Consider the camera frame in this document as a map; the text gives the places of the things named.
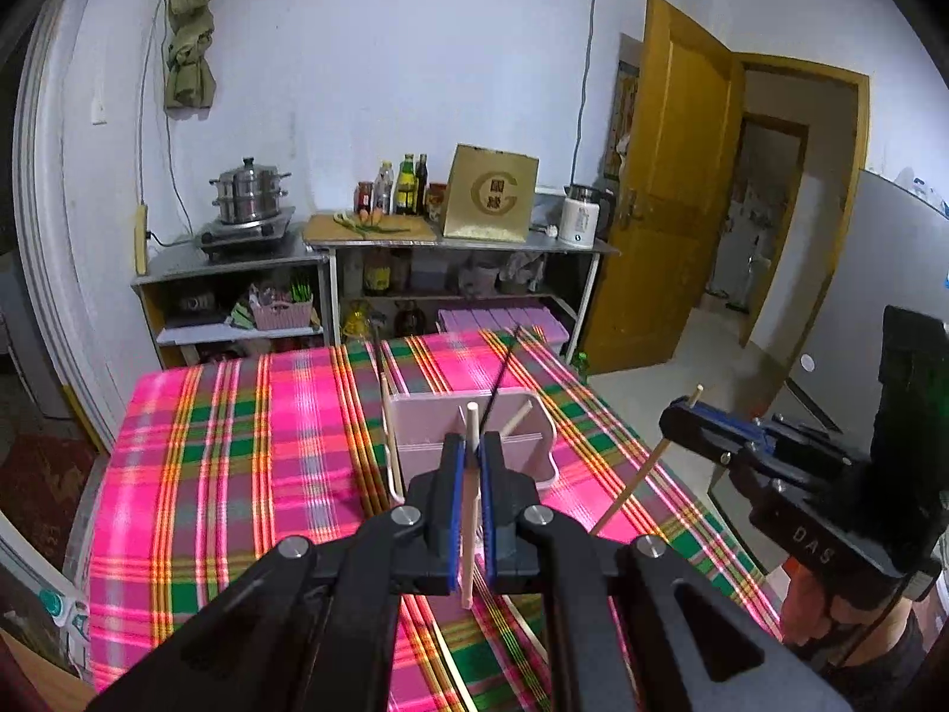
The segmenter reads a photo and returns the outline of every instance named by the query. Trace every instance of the gas stove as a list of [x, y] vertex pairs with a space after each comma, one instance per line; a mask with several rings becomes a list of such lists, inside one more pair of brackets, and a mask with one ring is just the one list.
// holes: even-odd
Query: gas stove
[[243, 225], [226, 225], [220, 219], [215, 219], [196, 232], [195, 240], [198, 247], [209, 255], [242, 252], [250, 247], [278, 243], [286, 235], [293, 211], [294, 206], [281, 208], [280, 213], [269, 219]]

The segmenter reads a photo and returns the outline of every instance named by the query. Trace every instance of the metal screw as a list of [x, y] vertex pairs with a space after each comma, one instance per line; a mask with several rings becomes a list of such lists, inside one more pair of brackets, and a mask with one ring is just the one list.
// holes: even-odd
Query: metal screw
[[642, 535], [636, 539], [636, 549], [642, 556], [659, 559], [665, 554], [666, 545], [658, 535]]
[[547, 506], [528, 506], [524, 510], [524, 518], [531, 525], [549, 525], [553, 521], [553, 511]]
[[392, 509], [392, 521], [402, 527], [412, 527], [421, 519], [421, 511], [415, 506], [397, 506]]
[[288, 535], [279, 544], [277, 551], [287, 559], [299, 559], [310, 550], [310, 541], [302, 535]]

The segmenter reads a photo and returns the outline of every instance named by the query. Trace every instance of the pink plaid tablecloth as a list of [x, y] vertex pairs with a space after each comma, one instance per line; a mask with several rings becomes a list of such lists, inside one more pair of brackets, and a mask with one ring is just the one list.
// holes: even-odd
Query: pink plaid tablecloth
[[[402, 392], [485, 389], [500, 334], [472, 332], [386, 345]], [[286, 535], [351, 535], [387, 508], [378, 380], [364, 344], [171, 370], [143, 377], [104, 480], [90, 571], [93, 671], [122, 675]], [[635, 432], [533, 336], [503, 383], [537, 392], [558, 438], [560, 478], [544, 503], [587, 527], [647, 452]], [[760, 573], [663, 466], [603, 535], [658, 532], [776, 633]], [[405, 597], [392, 709], [549, 709], [538, 649], [538, 597], [476, 604]]]

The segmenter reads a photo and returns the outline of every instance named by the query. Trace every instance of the pot lid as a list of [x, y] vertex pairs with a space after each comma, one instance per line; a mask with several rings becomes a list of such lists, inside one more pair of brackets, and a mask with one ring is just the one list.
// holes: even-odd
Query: pot lid
[[258, 166], [253, 162], [253, 157], [245, 157], [244, 165], [239, 169], [226, 170], [221, 174], [222, 182], [253, 182], [255, 179], [277, 173], [277, 166]]
[[584, 203], [599, 203], [602, 195], [609, 194], [605, 189], [597, 189], [589, 185], [578, 184], [564, 187], [563, 190], [566, 192], [566, 197], [572, 200], [583, 201]]

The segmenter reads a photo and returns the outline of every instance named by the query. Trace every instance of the cutting board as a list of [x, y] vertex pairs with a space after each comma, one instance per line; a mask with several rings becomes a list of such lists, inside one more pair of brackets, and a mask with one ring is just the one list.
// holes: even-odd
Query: cutting board
[[310, 246], [319, 246], [321, 243], [338, 244], [345, 241], [403, 241], [429, 242], [435, 241], [435, 232], [421, 216], [383, 216], [380, 227], [386, 230], [400, 228], [405, 232], [373, 233], [368, 232], [365, 238], [358, 232], [348, 230], [333, 220], [333, 214], [313, 214], [310, 222], [302, 229], [302, 239]]

